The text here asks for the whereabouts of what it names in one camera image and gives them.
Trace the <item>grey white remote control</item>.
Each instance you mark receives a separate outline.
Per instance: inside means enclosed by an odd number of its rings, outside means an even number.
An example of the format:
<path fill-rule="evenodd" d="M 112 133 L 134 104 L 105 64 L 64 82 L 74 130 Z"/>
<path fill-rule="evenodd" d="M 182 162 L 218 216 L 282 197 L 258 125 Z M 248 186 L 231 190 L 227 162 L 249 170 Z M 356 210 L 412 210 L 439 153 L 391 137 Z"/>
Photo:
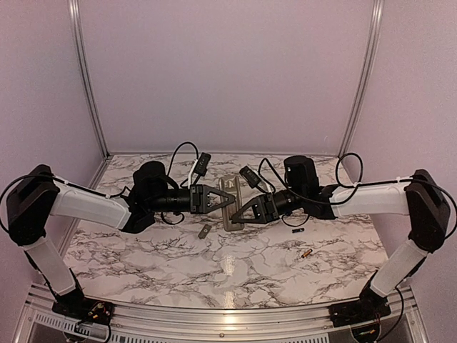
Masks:
<path fill-rule="evenodd" d="M 222 212 L 223 226 L 226 232 L 237 232 L 244 229 L 244 224 L 231 222 L 233 214 L 242 207 L 241 185 L 236 174 L 221 177 L 219 189 L 235 197 L 235 202 L 224 207 Z"/>

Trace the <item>grey battery compartment cover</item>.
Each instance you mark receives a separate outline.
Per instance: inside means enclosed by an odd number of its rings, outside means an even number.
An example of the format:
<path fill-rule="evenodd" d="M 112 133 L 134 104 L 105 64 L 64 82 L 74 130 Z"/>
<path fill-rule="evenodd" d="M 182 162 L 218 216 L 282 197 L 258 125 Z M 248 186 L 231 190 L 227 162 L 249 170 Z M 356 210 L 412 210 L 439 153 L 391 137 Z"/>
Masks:
<path fill-rule="evenodd" d="M 207 224 L 204 225 L 204 227 L 201 229 L 201 231 L 198 234 L 198 238 L 205 239 L 206 236 L 208 235 L 208 233 L 210 232 L 210 230 L 211 230 L 211 226 L 209 226 Z"/>

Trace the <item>gold AA battery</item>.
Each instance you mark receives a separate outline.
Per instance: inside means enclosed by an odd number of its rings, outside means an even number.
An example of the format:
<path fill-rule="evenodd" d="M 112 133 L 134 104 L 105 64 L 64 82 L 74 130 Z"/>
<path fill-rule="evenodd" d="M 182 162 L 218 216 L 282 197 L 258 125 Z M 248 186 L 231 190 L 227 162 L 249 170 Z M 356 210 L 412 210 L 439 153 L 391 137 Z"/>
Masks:
<path fill-rule="evenodd" d="M 309 250 L 305 251 L 305 252 L 301 255 L 301 258 L 306 258 L 306 257 L 309 256 L 312 252 L 313 252 L 312 249 L 309 249 Z"/>

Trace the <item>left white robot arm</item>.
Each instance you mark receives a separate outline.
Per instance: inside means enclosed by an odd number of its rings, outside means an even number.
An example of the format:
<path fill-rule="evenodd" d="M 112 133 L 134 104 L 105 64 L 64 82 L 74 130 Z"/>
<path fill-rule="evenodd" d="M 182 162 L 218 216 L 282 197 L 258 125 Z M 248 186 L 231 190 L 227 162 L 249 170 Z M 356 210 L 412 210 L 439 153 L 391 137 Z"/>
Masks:
<path fill-rule="evenodd" d="M 108 195 L 58 178 L 45 164 L 5 187 L 1 201 L 7 222 L 1 228 L 24 253 L 58 303 L 73 317 L 90 312 L 90 302 L 66 266 L 45 225 L 50 216 L 71 217 L 138 234 L 155 222 L 157 213 L 208 214 L 236 201 L 235 196 L 205 184 L 182 189 L 166 174 L 159 161 L 143 164 L 133 174 L 128 195 Z"/>

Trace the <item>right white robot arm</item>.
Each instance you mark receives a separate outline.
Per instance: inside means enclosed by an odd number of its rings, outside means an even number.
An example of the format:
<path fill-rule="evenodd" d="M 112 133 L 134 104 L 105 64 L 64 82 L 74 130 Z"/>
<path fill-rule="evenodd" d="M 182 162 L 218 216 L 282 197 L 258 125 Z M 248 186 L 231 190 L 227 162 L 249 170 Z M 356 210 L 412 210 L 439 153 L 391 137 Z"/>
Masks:
<path fill-rule="evenodd" d="M 406 241 L 371 277 L 353 306 L 353 313 L 361 320 L 378 312 L 394 288 L 413 275 L 426 257 L 456 231 L 449 225 L 456 202 L 425 169 L 407 178 L 383 182 L 321 186 L 313 159 L 290 156 L 283 165 L 285 176 L 279 180 L 284 190 L 254 197 L 232 215 L 232 223 L 268 224 L 297 209 L 320 220 L 358 214 L 409 217 L 411 230 Z"/>

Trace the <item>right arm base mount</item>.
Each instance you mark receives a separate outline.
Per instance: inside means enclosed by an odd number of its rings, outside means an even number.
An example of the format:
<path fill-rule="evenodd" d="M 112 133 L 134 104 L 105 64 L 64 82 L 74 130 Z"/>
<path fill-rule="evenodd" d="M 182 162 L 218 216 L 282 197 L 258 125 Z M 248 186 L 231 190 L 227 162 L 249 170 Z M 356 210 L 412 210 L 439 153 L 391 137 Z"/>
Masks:
<path fill-rule="evenodd" d="M 371 277 L 357 300 L 340 302 L 328 307 L 334 327 L 377 320 L 391 314 L 387 297 L 380 297 L 371 289 Z"/>

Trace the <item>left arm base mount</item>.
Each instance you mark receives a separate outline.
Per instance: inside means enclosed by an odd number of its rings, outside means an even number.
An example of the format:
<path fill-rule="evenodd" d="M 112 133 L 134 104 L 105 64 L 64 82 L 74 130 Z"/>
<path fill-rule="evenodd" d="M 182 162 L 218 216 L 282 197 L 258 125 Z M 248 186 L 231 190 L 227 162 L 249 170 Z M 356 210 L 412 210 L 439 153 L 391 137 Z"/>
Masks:
<path fill-rule="evenodd" d="M 56 295 L 52 312 L 77 319 L 81 323 L 110 325 L 114 304 L 85 297 L 82 290 L 74 289 L 65 295 Z"/>

